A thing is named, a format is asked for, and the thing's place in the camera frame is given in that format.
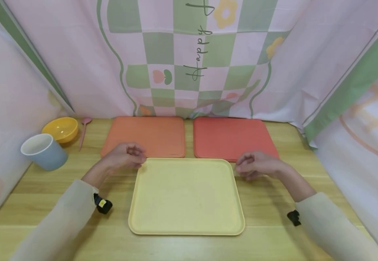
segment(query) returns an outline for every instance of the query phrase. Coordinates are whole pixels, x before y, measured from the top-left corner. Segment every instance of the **person's left hand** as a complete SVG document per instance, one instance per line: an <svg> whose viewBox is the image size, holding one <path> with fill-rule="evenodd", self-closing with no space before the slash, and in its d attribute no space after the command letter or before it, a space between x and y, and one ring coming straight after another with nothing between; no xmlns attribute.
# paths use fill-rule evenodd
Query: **person's left hand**
<svg viewBox="0 0 378 261"><path fill-rule="evenodd" d="M100 163L111 171L116 171L121 167L140 168L146 160L144 152L145 149L137 143L120 143L104 156Z"/></svg>

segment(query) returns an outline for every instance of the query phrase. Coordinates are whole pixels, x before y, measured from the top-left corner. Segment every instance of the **tray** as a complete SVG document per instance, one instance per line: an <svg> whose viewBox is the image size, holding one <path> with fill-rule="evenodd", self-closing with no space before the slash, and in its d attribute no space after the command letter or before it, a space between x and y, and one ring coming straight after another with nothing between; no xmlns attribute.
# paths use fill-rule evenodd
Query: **tray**
<svg viewBox="0 0 378 261"><path fill-rule="evenodd" d="M222 159L147 159L128 224L139 235L241 234L245 220L232 166Z"/></svg>
<svg viewBox="0 0 378 261"><path fill-rule="evenodd" d="M255 150L279 158L265 124L258 119L199 117L193 129L198 158L236 162L244 152Z"/></svg>
<svg viewBox="0 0 378 261"><path fill-rule="evenodd" d="M184 157L184 121L179 117L117 117L113 119L100 156L121 142L137 142L147 157Z"/></svg>

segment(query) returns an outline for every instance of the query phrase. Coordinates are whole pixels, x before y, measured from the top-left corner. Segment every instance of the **orange tray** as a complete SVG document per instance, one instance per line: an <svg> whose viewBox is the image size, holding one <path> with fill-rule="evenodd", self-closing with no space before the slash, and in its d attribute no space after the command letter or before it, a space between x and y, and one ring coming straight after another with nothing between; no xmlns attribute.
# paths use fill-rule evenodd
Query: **orange tray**
<svg viewBox="0 0 378 261"><path fill-rule="evenodd" d="M147 157L184 157L184 121L179 117L117 117L100 155L105 156L122 142L139 143L147 150Z"/></svg>
<svg viewBox="0 0 378 261"><path fill-rule="evenodd" d="M236 162L248 151L279 158L265 124L259 119L208 118L194 120L194 152L198 158Z"/></svg>

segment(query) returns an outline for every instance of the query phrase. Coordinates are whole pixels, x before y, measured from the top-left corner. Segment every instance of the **yellow tray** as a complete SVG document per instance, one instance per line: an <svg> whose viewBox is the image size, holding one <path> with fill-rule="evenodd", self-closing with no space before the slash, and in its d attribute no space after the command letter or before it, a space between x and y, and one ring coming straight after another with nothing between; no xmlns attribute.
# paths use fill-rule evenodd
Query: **yellow tray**
<svg viewBox="0 0 378 261"><path fill-rule="evenodd" d="M128 224L139 235L241 234L245 220L232 166L222 159L147 159Z"/></svg>

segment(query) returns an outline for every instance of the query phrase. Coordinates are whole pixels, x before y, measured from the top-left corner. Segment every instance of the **black wrist strap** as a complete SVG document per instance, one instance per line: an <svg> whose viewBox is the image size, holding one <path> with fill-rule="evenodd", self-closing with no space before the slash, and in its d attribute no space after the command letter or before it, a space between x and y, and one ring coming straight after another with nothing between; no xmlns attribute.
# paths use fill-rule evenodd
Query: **black wrist strap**
<svg viewBox="0 0 378 261"><path fill-rule="evenodd" d="M112 202L99 197L99 195L96 193L93 194L93 198L95 199L96 209L99 211L99 213L106 215L113 206Z"/></svg>
<svg viewBox="0 0 378 261"><path fill-rule="evenodd" d="M290 221L293 223L295 227L301 225L299 221L299 212L297 210L294 210L292 212L289 212L287 214L287 218L290 219Z"/></svg>

